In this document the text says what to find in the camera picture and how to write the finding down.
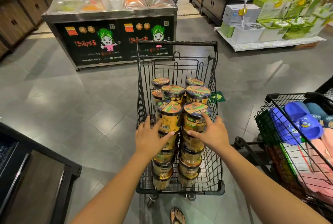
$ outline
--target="white cardboard box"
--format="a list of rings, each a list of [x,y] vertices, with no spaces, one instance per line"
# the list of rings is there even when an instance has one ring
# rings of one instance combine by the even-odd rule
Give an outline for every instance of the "white cardboard box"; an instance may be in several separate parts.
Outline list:
[[[242,23],[242,15],[239,15],[239,10],[244,8],[244,4],[230,4],[225,7],[222,21],[228,26]],[[244,23],[255,23],[260,14],[261,8],[255,4],[246,5],[246,13]]]

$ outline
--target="arrow sign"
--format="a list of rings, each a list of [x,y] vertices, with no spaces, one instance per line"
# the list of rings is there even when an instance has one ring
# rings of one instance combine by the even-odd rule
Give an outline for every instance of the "arrow sign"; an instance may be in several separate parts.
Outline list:
[[[221,91],[217,91],[216,93],[212,93],[210,95],[208,102],[213,102],[213,101],[217,101],[217,102],[224,102],[225,101],[225,98],[224,98]]]

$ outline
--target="black wire shopping cart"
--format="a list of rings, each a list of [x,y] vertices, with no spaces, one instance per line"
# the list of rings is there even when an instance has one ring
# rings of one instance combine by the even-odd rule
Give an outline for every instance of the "black wire shopping cart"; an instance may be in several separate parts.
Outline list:
[[[149,57],[139,55],[140,46],[165,45],[165,46],[211,46],[214,47],[214,56],[183,56],[175,51],[171,57]],[[136,126],[144,122],[148,115],[151,116],[151,123],[155,122],[153,114],[153,86],[151,81],[156,78],[168,78],[170,84],[184,85],[186,78],[197,78],[204,82],[204,85],[216,93],[215,68],[218,60],[217,42],[174,42],[174,41],[138,41],[137,62],[139,69],[138,89],[138,113]],[[216,95],[208,100],[207,105],[212,109],[211,119],[218,115]],[[209,148],[202,153],[200,174],[192,187],[184,187],[178,181],[178,155],[173,165],[173,175],[170,184],[164,190],[156,190],[152,181],[152,166],[146,167],[136,188],[137,193],[150,194],[147,206],[158,198],[159,194],[182,194],[189,200],[194,201],[196,194],[222,195],[225,191],[223,183],[223,171],[221,159]]]
[[[319,149],[324,146],[323,137],[313,140],[306,138],[284,110],[289,102],[312,102],[320,105],[327,115],[333,115],[331,98],[333,77],[316,92],[268,94],[264,106],[255,116],[260,131],[258,141],[246,143],[237,137],[235,147],[248,149],[268,176],[333,223],[333,159]],[[258,144],[267,152],[272,161],[271,170],[266,168],[249,144]]]

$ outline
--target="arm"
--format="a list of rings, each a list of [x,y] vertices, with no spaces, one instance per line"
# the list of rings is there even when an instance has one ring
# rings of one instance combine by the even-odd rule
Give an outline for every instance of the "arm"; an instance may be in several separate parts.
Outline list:
[[[262,223],[329,223],[230,146],[227,130],[220,117],[216,117],[215,123],[206,114],[203,114],[203,117],[207,123],[206,132],[188,131],[187,133],[200,139],[221,157]]]
[[[162,120],[151,129],[148,116],[146,121],[139,125],[135,132],[136,151],[134,155],[124,169],[76,216],[72,224],[123,223],[141,174],[153,157],[174,135],[172,131],[160,139],[158,129],[161,123]]]

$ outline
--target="cartoon face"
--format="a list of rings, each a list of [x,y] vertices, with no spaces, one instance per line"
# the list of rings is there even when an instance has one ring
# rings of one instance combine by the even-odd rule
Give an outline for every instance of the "cartoon face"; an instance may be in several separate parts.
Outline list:
[[[104,36],[104,37],[102,37],[101,41],[105,45],[113,44],[112,37]]]
[[[154,35],[154,37],[153,37],[153,39],[155,40],[155,41],[163,41],[163,39],[164,39],[164,35],[162,34],[162,33],[156,33],[155,35]]]

